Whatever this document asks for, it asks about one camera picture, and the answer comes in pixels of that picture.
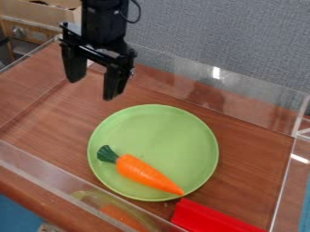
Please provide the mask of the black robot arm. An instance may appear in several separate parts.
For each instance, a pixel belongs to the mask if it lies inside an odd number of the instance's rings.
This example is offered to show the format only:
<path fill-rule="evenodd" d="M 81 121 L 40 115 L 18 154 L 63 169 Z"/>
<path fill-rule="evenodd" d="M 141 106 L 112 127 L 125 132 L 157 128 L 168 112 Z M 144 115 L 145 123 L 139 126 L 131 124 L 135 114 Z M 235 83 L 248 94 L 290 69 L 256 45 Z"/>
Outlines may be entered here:
<path fill-rule="evenodd" d="M 103 99 L 111 101 L 123 93 L 135 72 L 136 51 L 124 41 L 128 3 L 136 0 L 81 0 L 81 24 L 61 22 L 61 59 L 69 82 L 79 82 L 87 73 L 87 61 L 107 68 Z"/>

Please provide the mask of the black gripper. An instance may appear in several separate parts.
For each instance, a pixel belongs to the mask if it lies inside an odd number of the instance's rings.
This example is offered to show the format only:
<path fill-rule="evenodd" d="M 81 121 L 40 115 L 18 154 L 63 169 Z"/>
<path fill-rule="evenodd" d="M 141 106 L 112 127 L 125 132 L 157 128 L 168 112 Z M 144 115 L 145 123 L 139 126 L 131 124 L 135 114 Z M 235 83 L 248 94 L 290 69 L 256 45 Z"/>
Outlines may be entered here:
<path fill-rule="evenodd" d="M 103 99 L 111 101 L 123 93 L 135 72 L 136 51 L 123 39 L 103 45 L 95 44 L 83 38 L 81 26 L 75 23 L 64 21 L 59 27 L 61 59 L 68 81 L 79 82 L 84 78 L 88 60 L 105 66 Z"/>

